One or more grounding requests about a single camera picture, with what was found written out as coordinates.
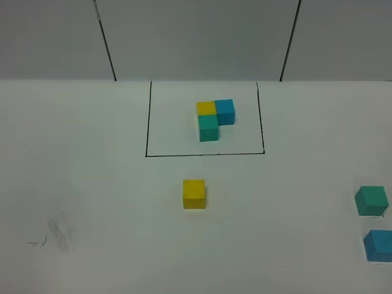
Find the stacked cubes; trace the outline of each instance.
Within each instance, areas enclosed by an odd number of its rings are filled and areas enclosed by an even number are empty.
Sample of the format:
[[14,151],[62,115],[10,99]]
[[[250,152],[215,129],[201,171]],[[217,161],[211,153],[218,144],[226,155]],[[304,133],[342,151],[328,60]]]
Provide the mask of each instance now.
[[216,141],[219,139],[219,126],[234,124],[233,100],[198,102],[197,117],[200,141]]

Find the pencil mark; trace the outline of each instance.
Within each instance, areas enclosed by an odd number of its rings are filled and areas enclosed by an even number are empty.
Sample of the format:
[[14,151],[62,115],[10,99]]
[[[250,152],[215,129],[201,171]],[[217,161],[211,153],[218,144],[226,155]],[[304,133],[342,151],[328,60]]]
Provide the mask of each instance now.
[[46,235],[44,242],[27,242],[26,244],[30,244],[33,247],[35,247],[36,245],[40,245],[40,247],[43,248],[45,246],[45,244],[47,243],[47,241],[48,241],[48,235]]

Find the yellow cube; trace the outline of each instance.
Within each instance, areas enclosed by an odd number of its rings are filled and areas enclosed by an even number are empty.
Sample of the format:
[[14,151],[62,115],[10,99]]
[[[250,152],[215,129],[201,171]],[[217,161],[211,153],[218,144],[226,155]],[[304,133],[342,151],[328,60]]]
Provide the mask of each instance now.
[[185,179],[183,184],[184,209],[206,208],[206,186],[204,179]]
[[197,115],[216,115],[215,102],[197,102]]

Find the black line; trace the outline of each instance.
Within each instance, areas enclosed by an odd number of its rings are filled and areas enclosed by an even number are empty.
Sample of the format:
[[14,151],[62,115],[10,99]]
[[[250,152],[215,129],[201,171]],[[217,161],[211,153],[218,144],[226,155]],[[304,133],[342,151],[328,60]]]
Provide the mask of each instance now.
[[265,154],[264,148],[264,136],[263,136],[263,124],[262,124],[262,111],[260,108],[260,95],[258,93],[258,83],[256,82],[257,87],[257,105],[258,105],[258,115],[260,118],[260,130],[262,132],[262,143],[263,143],[263,152],[257,153],[216,153],[216,154],[173,154],[173,155],[148,155],[148,135],[149,135],[149,118],[151,112],[151,91],[153,88],[153,81],[149,84],[149,105],[148,105],[148,123],[147,123],[147,141],[146,141],[146,156],[145,157],[189,157],[189,156],[220,156],[220,155],[260,155]]
[[147,151],[148,151],[148,135],[149,135],[149,114],[151,111],[151,90],[153,88],[153,81],[150,82],[149,84],[149,104],[148,104],[148,123],[147,123],[147,142],[146,142],[146,157],[147,157]]
[[106,41],[106,37],[105,37],[104,27],[102,26],[102,22],[101,22],[101,20],[100,20],[99,11],[98,11],[98,6],[97,6],[97,3],[96,3],[96,0],[93,0],[93,1],[94,1],[94,7],[95,7],[96,12],[97,12],[97,17],[98,17],[98,22],[99,22],[100,31],[101,31],[101,33],[102,33],[102,37],[104,38],[104,43],[105,43],[105,47],[106,47],[106,52],[108,53],[109,62],[110,62],[110,67],[111,67],[111,72],[112,72],[112,74],[113,74],[113,78],[115,79],[115,81],[117,81],[116,73],[115,73],[115,68],[113,67],[113,62],[111,61],[111,57],[110,57],[108,42]]
[[262,142],[263,142],[263,152],[265,153],[264,148],[264,135],[263,135],[263,124],[262,124],[262,110],[260,109],[260,95],[258,94],[258,83],[256,82],[257,87],[257,106],[258,106],[258,115],[260,117],[260,129],[262,131]]
[[265,152],[260,153],[217,153],[217,154],[184,154],[184,155],[148,155],[146,157],[188,157],[188,156],[220,156],[220,155],[258,155],[265,154]]
[[298,0],[298,6],[297,6],[297,8],[296,8],[296,13],[295,13],[295,18],[294,18],[294,24],[293,24],[293,28],[292,28],[292,34],[291,34],[290,40],[289,40],[289,42],[288,42],[286,57],[284,58],[283,69],[282,69],[282,73],[281,73],[281,79],[280,79],[279,81],[282,81],[282,80],[283,80],[283,74],[284,74],[284,70],[285,70],[285,68],[286,68],[286,62],[287,62],[288,53],[290,52],[290,48],[291,48],[291,46],[292,46],[292,40],[293,40],[293,36],[294,36],[294,30],[295,30],[295,26],[296,26],[296,20],[297,20],[297,18],[298,18],[298,13],[300,12],[301,2],[302,2],[302,0]]

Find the cube structure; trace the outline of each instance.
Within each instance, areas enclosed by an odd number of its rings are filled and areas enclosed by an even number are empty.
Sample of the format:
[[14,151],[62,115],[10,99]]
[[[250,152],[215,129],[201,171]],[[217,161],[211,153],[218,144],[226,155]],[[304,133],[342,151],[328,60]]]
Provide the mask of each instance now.
[[233,99],[215,100],[215,108],[218,125],[224,126],[227,124],[234,124],[235,109]]
[[392,231],[371,230],[363,239],[370,262],[392,262]]
[[198,133],[201,142],[219,139],[219,126],[216,116],[215,103],[197,103]]
[[185,179],[183,182],[184,209],[206,208],[206,187],[204,179]]
[[355,195],[360,216],[381,216],[389,206],[384,187],[362,186]]

